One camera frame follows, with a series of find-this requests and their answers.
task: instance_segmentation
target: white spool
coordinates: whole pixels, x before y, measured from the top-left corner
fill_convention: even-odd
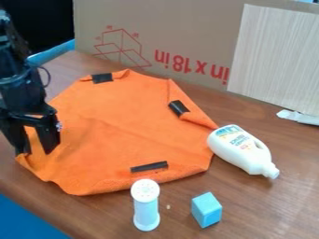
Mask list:
[[[133,222],[137,229],[149,232],[160,224],[159,200],[160,186],[151,179],[136,181],[131,187],[134,199]]]

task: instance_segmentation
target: light wood board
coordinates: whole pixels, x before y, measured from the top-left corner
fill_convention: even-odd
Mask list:
[[[319,116],[319,15],[245,5],[228,91]]]

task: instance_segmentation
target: table surface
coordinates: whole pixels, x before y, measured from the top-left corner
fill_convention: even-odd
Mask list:
[[[78,52],[45,66],[52,74],[49,98],[79,77],[120,69]],[[177,84],[217,124],[238,124],[266,143],[281,170],[279,178],[250,176],[214,156],[207,172],[161,185],[161,223],[153,232],[139,232],[132,224],[128,190],[67,195],[15,163],[13,148],[0,135],[1,192],[76,238],[318,238],[319,129],[278,119],[281,108],[275,105],[182,81]],[[190,200],[208,190],[224,209],[221,222],[203,230],[191,216]]]

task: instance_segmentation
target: bottle label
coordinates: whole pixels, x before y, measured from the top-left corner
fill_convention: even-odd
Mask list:
[[[236,125],[224,127],[218,130],[216,135],[240,149],[252,149],[254,145],[251,137]]]

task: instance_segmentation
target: orange cloth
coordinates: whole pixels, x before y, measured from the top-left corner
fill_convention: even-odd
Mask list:
[[[171,80],[132,70],[113,80],[76,81],[50,104],[58,110],[62,142],[46,155],[34,129],[32,154],[16,160],[65,192],[87,195],[128,189],[140,178],[167,182],[205,171],[212,151],[206,139],[217,126]],[[168,107],[180,100],[190,112],[178,118]],[[168,169],[131,173],[130,168],[167,161]]]

